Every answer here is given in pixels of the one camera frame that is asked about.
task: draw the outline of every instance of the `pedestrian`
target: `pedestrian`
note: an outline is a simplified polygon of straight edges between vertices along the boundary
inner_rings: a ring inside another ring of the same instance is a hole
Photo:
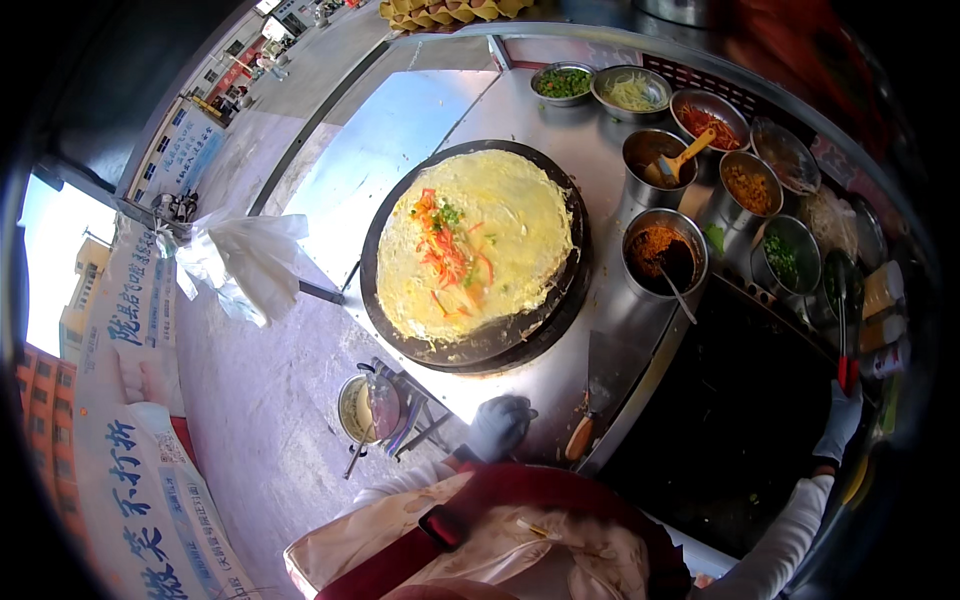
[[[832,382],[811,476],[754,550],[705,588],[691,585],[666,530],[602,484],[497,464],[537,416],[529,400],[510,396],[480,405],[451,456],[362,490],[336,520],[292,544],[287,571],[317,600],[770,600],[820,528],[862,403],[859,383],[847,396]]]
[[[280,67],[276,66],[275,60],[270,60],[259,52],[256,53],[256,65],[264,70],[270,71],[274,77],[281,81],[283,81],[284,77],[288,77],[290,75],[289,71],[284,71]]]

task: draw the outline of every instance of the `food cart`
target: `food cart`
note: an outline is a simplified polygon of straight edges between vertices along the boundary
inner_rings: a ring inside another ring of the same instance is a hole
[[[600,478],[663,522],[684,545],[691,569],[716,575],[753,547],[804,476],[803,457],[827,417],[840,329],[818,321],[815,290],[793,294],[761,276],[756,256],[773,214],[744,227],[725,212],[716,191],[724,185],[725,154],[719,152],[698,157],[695,180],[676,199],[678,210],[710,239],[704,284],[686,298],[698,324],[675,301],[639,295],[630,284],[625,240],[634,219],[657,204],[629,191],[625,145],[640,130],[683,136],[682,120],[671,108],[633,123],[593,98],[554,106],[531,82],[544,66],[561,61],[594,71],[634,65],[663,77],[673,92],[704,90],[723,98],[747,124],[766,119],[788,130],[815,159],[817,187],[858,208],[863,245],[851,259],[862,275],[891,259],[902,270],[910,312],[903,298],[886,310],[908,323],[897,343],[908,340],[914,349],[913,360],[902,361],[898,372],[861,370],[861,426],[821,533],[790,584],[798,589],[823,583],[825,565],[852,560],[852,548],[866,543],[859,537],[883,517],[879,499],[905,468],[899,452],[916,442],[917,416],[931,385],[934,357],[923,348],[936,346],[931,325],[938,319],[942,274],[905,191],[909,167],[892,161],[910,152],[909,135],[897,134],[908,126],[890,116],[897,114],[896,101],[863,46],[848,47],[861,54],[853,57],[852,79],[837,89],[865,93],[866,104],[862,96],[845,102],[840,91],[812,88],[784,69],[769,47],[721,31],[657,19],[627,2],[574,0],[537,4],[514,19],[395,32],[342,79],[295,146],[392,47],[484,36],[496,70],[390,75],[313,164],[285,213],[307,215],[310,237],[301,240],[307,254],[339,289],[350,316],[425,391],[466,421],[491,397],[529,397],[540,416],[518,460]],[[866,92],[859,67],[874,73]],[[743,141],[749,151],[753,144]],[[530,156],[548,157],[582,199],[584,230],[562,297],[531,323],[506,327],[514,328],[508,336],[513,343],[463,360],[463,353],[443,346],[434,354],[413,348],[384,325],[376,307],[376,245],[396,194],[420,168],[483,147],[518,154],[532,149]],[[283,158],[279,172],[296,151]],[[272,189],[261,192],[254,214]],[[803,216],[804,195],[779,189],[775,212]],[[818,267],[822,258],[818,254]],[[588,409],[584,391],[597,368],[592,332],[629,347],[632,360],[610,375],[617,392],[594,416],[585,455],[568,460],[565,449]],[[734,477],[724,477],[730,473]]]

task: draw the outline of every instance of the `wooden handle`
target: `wooden handle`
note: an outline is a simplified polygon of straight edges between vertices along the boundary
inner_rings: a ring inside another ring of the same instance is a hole
[[[591,433],[593,433],[593,419],[583,417],[580,419],[580,424],[577,425],[577,428],[573,430],[570,441],[566,443],[566,453],[564,454],[566,460],[580,460],[580,457],[584,455],[584,451],[587,450],[587,442],[590,441]]]
[[[677,156],[678,164],[684,164],[691,158],[697,155],[698,152],[706,148],[710,142],[712,142],[717,137],[716,130],[711,127],[708,128],[705,132],[700,134],[700,137],[693,140],[693,143],[686,147],[686,150],[680,153]]]

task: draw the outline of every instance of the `egg crepe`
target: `egg crepe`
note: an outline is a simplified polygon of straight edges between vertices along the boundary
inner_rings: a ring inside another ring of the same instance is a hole
[[[573,249],[565,192],[502,150],[425,169],[380,235],[380,306],[406,337],[456,341],[543,304]]]

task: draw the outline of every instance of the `glove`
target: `glove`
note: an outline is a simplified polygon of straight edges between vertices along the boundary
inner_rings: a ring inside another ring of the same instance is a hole
[[[467,434],[467,447],[485,463],[495,463],[523,439],[530,421],[537,417],[524,397],[499,396],[477,409]]]
[[[827,427],[824,429],[824,437],[817,442],[813,448],[814,456],[823,456],[832,458],[840,464],[843,459],[844,448],[856,428],[860,424],[860,411],[863,408],[863,389],[860,382],[857,381],[853,386],[853,393],[847,397],[840,388],[840,383],[834,379],[830,384],[833,402],[830,405],[830,416],[827,419]]]

